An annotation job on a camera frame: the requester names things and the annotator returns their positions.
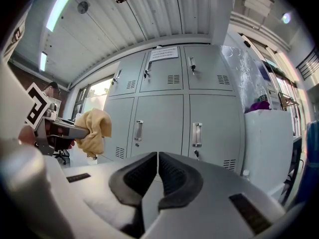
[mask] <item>locker cabinet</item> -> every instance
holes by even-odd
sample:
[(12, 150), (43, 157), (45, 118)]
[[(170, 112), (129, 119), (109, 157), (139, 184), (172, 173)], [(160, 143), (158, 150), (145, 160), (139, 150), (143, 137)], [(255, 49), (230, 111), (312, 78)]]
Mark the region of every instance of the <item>locker cabinet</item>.
[(196, 150), (199, 160), (232, 171), (236, 169), (240, 151), (240, 123), (235, 97), (190, 95), (188, 156), (195, 158)]
[(148, 70), (146, 78), (143, 77), (140, 92), (156, 90), (181, 90), (183, 88), (180, 48), (177, 47), (178, 58), (157, 60), (149, 63), (151, 52), (145, 70)]
[(135, 93), (145, 53), (139, 52), (121, 59), (108, 96)]
[(109, 163), (109, 162), (112, 162), (112, 160), (106, 158), (105, 156), (103, 155), (98, 155), (98, 164), (102, 164), (102, 163)]
[(124, 159), (134, 98), (106, 100), (104, 111), (112, 120), (112, 138), (104, 138), (104, 156), (110, 160)]
[(152, 151), (181, 154), (182, 134), (183, 95), (139, 97), (131, 156)]
[(185, 46), (184, 50), (189, 89), (233, 91), (218, 46)]

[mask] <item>ventilation slot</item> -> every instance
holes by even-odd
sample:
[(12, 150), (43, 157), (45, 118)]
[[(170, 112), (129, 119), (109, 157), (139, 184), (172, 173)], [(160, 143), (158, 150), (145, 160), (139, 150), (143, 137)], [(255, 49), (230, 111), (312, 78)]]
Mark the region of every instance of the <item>ventilation slot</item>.
[(116, 147), (115, 156), (118, 157), (118, 158), (124, 159), (124, 149)]
[(234, 171), (235, 165), (236, 165), (236, 159), (228, 159), (228, 160), (224, 160), (223, 167), (225, 167), (231, 171)]
[(169, 75), (167, 77), (167, 84), (179, 83), (179, 75)]
[(217, 79), (219, 84), (226, 84), (229, 85), (229, 79), (226, 75), (217, 75)]
[(135, 87), (135, 81), (129, 81), (126, 86), (127, 89), (133, 89)]

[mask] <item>cloth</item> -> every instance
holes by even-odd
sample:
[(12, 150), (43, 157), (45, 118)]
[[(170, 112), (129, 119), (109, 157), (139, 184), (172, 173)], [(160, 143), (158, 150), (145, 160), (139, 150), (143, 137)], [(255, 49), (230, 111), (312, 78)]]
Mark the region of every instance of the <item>cloth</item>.
[(249, 112), (256, 111), (256, 110), (270, 110), (269, 103), (267, 101), (256, 102), (251, 105)]
[(91, 157), (104, 152), (102, 137), (112, 137), (112, 122), (106, 112), (93, 108), (76, 119), (74, 125), (90, 131), (84, 139), (75, 139), (80, 149)]

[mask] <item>corrugated ceiling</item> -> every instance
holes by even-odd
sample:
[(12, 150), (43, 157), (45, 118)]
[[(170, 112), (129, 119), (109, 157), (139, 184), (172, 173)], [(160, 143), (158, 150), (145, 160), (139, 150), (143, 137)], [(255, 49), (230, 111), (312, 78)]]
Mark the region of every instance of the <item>corrugated ceiling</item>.
[[(89, 4), (85, 14), (77, 9), (82, 1)], [(115, 0), (70, 0), (53, 33), (42, 40), (54, 2), (34, 1), (16, 52), (38, 67), (40, 53), (45, 51), (45, 73), (66, 85), (126, 47), (175, 34), (211, 36), (211, 22), (218, 22), (213, 15), (218, 3), (211, 0), (128, 0), (122, 4)]]

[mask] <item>yellow towel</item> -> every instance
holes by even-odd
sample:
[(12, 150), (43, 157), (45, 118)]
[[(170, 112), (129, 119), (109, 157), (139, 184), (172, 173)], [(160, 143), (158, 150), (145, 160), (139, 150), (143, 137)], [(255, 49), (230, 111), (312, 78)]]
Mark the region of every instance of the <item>yellow towel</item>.
[(78, 118), (74, 125), (90, 131), (84, 139), (75, 139), (80, 149), (91, 157), (104, 152), (102, 137), (112, 137), (112, 122), (106, 112), (93, 108)]

